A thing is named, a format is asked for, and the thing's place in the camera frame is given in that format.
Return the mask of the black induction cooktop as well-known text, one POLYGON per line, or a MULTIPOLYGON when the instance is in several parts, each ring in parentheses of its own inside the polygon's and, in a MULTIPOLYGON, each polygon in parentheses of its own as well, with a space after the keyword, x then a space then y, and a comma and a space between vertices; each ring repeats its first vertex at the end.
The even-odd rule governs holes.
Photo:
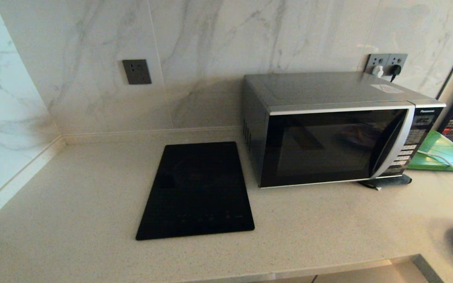
POLYGON ((254 229, 236 142, 164 147, 137 241, 254 229))

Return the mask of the green cutting board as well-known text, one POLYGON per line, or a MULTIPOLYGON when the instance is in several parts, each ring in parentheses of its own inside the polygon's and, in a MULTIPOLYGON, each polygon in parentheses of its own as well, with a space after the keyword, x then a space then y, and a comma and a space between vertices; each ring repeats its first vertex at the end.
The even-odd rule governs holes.
POLYGON ((453 142, 431 130, 407 166, 410 170, 453 171, 453 142))

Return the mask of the silver microwave oven body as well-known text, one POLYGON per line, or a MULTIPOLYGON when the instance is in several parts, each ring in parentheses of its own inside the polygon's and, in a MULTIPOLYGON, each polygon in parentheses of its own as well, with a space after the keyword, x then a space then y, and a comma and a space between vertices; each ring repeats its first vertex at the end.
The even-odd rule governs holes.
POLYGON ((241 121, 258 186, 270 115, 404 105, 415 107, 408 136, 394 163, 376 178, 403 175, 445 108, 444 102, 363 72, 245 75, 241 86, 241 121))

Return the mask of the black glass microwave door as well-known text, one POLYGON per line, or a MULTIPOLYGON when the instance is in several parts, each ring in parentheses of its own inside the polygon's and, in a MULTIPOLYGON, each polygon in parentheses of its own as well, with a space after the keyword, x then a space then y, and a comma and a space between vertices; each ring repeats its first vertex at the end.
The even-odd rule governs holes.
POLYGON ((259 186, 368 180, 394 163, 415 107, 270 115, 259 186))

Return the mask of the dark grey single wall socket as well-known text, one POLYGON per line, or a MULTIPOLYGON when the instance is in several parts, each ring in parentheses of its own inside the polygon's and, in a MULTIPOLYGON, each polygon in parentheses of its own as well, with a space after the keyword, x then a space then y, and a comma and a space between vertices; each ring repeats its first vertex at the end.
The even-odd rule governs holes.
POLYGON ((149 67, 145 59, 122 60, 129 85, 152 84, 149 67))

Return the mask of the beige cabinet front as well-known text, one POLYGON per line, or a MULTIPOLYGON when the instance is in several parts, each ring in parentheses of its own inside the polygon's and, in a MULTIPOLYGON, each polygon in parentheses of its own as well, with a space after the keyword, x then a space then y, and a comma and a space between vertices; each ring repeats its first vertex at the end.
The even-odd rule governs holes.
POLYGON ((373 268, 318 275, 312 283, 429 283, 409 261, 373 268))

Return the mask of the black mat under microwave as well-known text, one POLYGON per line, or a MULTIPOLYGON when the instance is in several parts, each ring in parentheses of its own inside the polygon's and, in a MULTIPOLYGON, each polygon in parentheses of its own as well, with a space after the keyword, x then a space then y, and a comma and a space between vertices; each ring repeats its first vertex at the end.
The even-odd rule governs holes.
POLYGON ((366 188, 375 189, 380 191, 383 187, 390 187, 396 185, 407 185, 412 182, 412 178, 403 174, 401 176, 391 176, 386 178, 376 178, 371 180, 359 181, 358 184, 366 188))

